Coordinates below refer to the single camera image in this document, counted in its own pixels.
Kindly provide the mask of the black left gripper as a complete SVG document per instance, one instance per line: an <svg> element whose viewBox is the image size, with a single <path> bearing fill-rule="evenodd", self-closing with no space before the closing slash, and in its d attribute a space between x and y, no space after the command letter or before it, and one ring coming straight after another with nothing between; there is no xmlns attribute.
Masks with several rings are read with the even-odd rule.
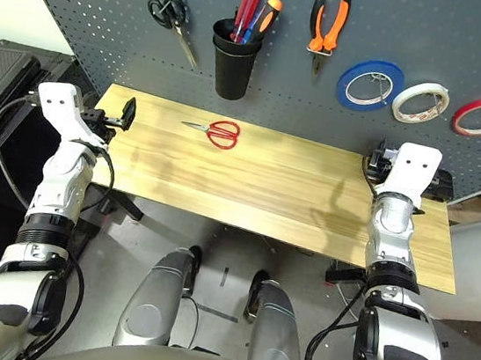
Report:
<svg viewBox="0 0 481 360"><path fill-rule="evenodd" d="M131 98L123 107L121 118L106 116L103 109L87 108L81 117L92 133L98 137L112 139L116 135L115 129L128 130L133 124L136 113L136 99Z"/></svg>

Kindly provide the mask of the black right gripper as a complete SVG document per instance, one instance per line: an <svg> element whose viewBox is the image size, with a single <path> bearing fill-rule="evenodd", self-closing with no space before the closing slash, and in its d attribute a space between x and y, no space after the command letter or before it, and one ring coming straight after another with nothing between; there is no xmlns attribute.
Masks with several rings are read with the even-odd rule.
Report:
<svg viewBox="0 0 481 360"><path fill-rule="evenodd" d="M373 166L372 179L376 184L383 183L389 176L396 161L398 149L386 147L385 138L369 153L366 164Z"/></svg>

